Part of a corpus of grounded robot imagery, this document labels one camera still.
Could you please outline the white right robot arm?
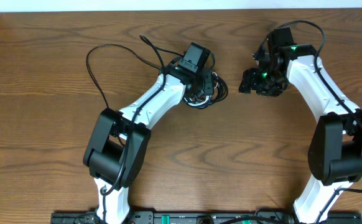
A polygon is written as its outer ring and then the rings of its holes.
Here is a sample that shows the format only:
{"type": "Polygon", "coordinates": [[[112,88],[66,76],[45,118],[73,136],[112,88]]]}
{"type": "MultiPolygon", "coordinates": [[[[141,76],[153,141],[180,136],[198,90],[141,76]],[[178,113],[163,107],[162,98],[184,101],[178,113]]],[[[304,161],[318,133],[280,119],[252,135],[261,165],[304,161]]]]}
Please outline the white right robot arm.
{"type": "Polygon", "coordinates": [[[243,73],[239,92],[277,97],[288,85],[302,95],[317,122],[309,150],[311,176],[293,203],[296,223],[323,223],[343,192],[362,178],[362,109],[336,85],[319,51],[296,44],[288,27],[278,27],[253,55],[256,68],[243,73]]]}

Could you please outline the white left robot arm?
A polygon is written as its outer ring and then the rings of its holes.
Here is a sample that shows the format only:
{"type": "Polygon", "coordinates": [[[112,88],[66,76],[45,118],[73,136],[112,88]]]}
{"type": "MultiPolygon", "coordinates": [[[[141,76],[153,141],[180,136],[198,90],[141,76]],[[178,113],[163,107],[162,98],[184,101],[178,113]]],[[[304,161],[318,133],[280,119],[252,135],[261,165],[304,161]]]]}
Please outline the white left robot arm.
{"type": "Polygon", "coordinates": [[[125,223],[130,212],[129,187],[144,162],[153,126],[187,95],[213,93],[208,49],[191,43],[187,51],[159,67],[155,83],[134,103],[118,111],[105,108],[83,156],[98,189],[97,223],[125,223]]]}

